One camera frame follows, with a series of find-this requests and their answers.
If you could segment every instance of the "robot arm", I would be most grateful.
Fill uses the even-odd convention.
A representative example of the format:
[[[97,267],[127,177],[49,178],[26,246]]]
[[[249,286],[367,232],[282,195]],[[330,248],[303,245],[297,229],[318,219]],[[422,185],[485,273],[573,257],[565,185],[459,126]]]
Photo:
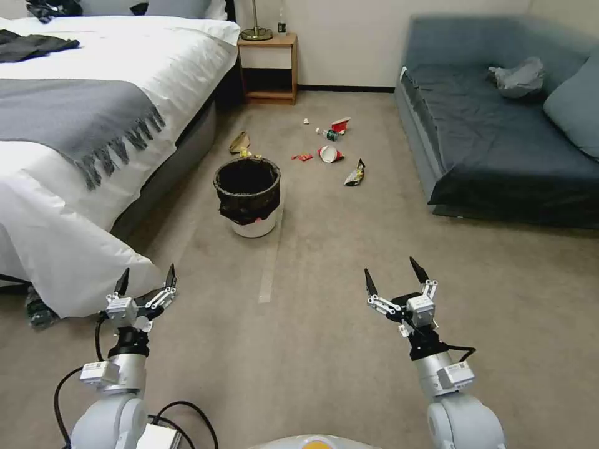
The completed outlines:
[[[471,347],[451,346],[440,340],[436,330],[434,296],[437,281],[410,258],[421,292],[391,301],[379,296],[368,269],[366,291],[368,305],[399,323],[399,332],[408,338],[410,358],[418,370],[420,385],[430,401],[428,421],[437,449],[505,449],[505,437],[495,414],[473,396],[462,393],[474,379],[466,358]],[[464,350],[466,355],[455,363],[449,351]]]
[[[75,424],[72,449],[135,449],[144,434],[148,413],[144,404],[145,361],[150,351],[148,332],[152,320],[162,314],[175,294],[174,266],[164,288],[145,304],[122,297],[127,290],[129,269],[107,296],[104,317],[112,323],[119,340],[108,360],[85,364],[79,380],[102,395]]]

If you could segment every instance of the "floor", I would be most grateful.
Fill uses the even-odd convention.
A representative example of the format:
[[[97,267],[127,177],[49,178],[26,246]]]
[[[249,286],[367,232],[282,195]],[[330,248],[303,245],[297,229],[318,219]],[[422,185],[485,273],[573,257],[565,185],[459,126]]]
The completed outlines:
[[[348,115],[337,145],[344,160],[291,160],[326,143],[316,126]],[[250,150],[283,173],[278,236],[243,239],[218,214],[213,174],[242,129]],[[345,187],[360,157],[365,179]],[[196,402],[224,449],[309,432],[385,449],[428,447],[409,345],[366,307],[364,293],[365,266],[382,295],[415,291],[414,256],[439,281],[442,338],[478,348],[471,391],[500,417],[509,447],[591,447],[597,235],[430,215],[390,94],[304,93],[294,107],[244,108],[222,117],[211,153],[130,241],[164,268],[175,261],[179,276],[180,295],[150,334],[147,402],[152,411]],[[42,439],[60,447],[52,393],[64,373],[94,360],[92,321],[36,334],[24,315],[22,301],[0,301],[0,447],[37,448]],[[93,398],[67,384],[66,422]],[[169,416],[197,447],[211,447],[192,413]]]

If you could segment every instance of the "couch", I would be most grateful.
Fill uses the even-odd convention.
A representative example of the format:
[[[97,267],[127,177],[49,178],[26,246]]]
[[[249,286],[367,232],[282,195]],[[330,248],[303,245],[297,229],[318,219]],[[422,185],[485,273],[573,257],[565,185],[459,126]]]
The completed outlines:
[[[597,45],[529,16],[411,19],[395,98],[434,214],[599,227],[599,162],[543,111]],[[529,56],[545,66],[543,92],[503,98],[488,67]]]

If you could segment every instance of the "red paper cup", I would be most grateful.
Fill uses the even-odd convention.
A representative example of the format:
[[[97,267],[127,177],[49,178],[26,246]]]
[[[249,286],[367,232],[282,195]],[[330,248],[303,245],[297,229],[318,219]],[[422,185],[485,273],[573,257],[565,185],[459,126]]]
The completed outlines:
[[[336,160],[343,159],[341,152],[332,145],[325,145],[318,150],[318,155],[326,163],[332,163]]]
[[[336,122],[331,123],[331,129],[337,133],[345,131],[348,128],[348,121],[351,120],[351,117],[342,118],[337,120]]]

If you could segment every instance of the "plastic bottle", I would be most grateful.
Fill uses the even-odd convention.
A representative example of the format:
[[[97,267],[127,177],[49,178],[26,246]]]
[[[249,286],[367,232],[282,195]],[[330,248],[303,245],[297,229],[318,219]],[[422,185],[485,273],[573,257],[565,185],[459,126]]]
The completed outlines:
[[[285,21],[285,14],[283,9],[283,2],[281,2],[281,8],[279,9],[279,36],[287,36],[287,22]]]
[[[316,133],[322,134],[325,138],[331,140],[332,142],[337,142],[337,139],[339,138],[339,133],[336,133],[333,130],[324,131],[320,128],[316,128]]]

